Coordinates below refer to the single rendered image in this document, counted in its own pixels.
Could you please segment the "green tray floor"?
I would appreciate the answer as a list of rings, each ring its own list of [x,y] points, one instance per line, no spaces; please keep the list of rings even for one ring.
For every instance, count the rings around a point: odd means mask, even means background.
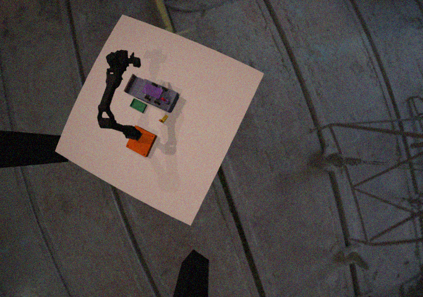
[[[145,104],[142,103],[142,102],[139,102],[135,99],[133,104],[132,104],[132,107],[139,110],[139,111],[142,111],[145,108]]]

